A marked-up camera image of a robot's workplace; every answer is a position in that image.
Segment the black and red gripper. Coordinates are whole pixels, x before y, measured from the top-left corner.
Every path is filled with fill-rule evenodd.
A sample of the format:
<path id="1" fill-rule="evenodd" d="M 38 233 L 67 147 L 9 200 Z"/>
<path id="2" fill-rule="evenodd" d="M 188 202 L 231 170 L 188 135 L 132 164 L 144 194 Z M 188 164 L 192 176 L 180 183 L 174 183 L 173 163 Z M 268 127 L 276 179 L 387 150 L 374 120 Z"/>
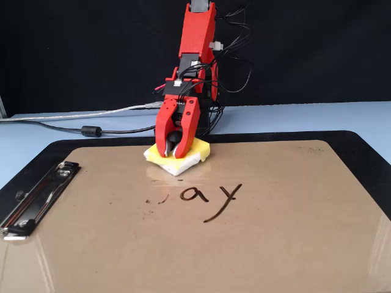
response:
<path id="1" fill-rule="evenodd" d="M 167 136 L 175 130 L 182 129 L 182 137 L 176 145 L 175 158 L 187 155 L 197 130 L 200 117 L 198 98 L 191 81 L 167 81 L 163 90 L 164 101 L 155 121 L 155 142 L 158 153 L 162 157 L 169 154 Z"/>

